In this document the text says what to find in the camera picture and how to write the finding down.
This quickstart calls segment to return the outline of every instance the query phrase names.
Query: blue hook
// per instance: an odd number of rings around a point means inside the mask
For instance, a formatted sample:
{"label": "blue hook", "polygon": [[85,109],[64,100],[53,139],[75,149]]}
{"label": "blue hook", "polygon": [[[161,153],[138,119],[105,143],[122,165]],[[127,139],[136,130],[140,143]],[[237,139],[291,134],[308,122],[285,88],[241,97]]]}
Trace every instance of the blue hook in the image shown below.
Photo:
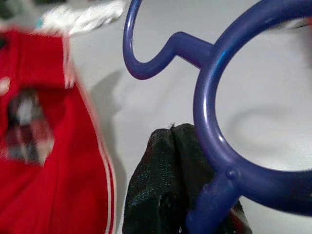
{"label": "blue hook", "polygon": [[240,196],[265,206],[299,215],[312,215],[312,170],[283,172],[257,166],[226,141],[215,116],[215,96],[222,73],[249,40],[279,23],[312,16],[312,0],[262,0],[247,10],[214,45],[183,32],[173,34],[147,63],[136,60],[132,41],[142,0],[132,0],[123,36],[123,55],[129,72],[149,79],[177,55],[200,69],[194,95],[194,123],[200,146],[217,172],[200,192],[186,218],[191,234],[213,234]]}

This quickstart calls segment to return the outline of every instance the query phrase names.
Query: button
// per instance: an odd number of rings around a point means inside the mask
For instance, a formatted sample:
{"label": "button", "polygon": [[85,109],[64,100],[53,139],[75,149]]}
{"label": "button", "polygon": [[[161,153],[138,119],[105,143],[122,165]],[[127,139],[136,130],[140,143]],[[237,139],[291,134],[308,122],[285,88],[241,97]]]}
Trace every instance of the button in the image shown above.
{"label": "button", "polygon": [[11,79],[9,77],[3,77],[0,79],[0,96],[5,95],[10,88]]}

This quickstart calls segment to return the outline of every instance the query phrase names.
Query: red fabric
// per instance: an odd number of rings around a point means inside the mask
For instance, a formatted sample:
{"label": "red fabric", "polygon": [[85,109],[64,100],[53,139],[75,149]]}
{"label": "red fabric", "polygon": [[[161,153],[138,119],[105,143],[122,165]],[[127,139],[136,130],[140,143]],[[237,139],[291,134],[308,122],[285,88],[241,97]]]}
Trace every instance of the red fabric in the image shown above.
{"label": "red fabric", "polygon": [[7,105],[26,87],[36,88],[55,144],[45,164],[0,159],[0,234],[111,234],[115,225],[114,171],[81,87],[65,89],[61,37],[5,32],[0,79],[0,136]]}

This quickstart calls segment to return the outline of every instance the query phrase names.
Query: dark cloth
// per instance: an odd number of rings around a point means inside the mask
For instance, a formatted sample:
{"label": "dark cloth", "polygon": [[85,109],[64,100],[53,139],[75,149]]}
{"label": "dark cloth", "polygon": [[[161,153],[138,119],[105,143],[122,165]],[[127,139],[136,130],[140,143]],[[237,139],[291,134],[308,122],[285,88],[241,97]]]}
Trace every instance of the dark cloth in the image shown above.
{"label": "dark cloth", "polygon": [[[123,234],[186,234],[184,220],[204,184],[215,175],[196,138],[183,124],[154,131],[128,187]],[[237,203],[217,234],[251,234]]]}

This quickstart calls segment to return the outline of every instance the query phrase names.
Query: black fabric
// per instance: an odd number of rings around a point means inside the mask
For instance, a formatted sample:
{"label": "black fabric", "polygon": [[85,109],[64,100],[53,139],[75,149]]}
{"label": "black fabric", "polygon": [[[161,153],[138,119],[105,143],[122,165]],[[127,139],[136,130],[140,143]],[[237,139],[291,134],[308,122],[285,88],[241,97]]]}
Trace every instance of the black fabric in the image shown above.
{"label": "black fabric", "polygon": [[[183,124],[154,131],[130,180],[123,234],[187,234],[186,214],[214,175],[194,126]],[[252,234],[240,203],[217,234]]]}

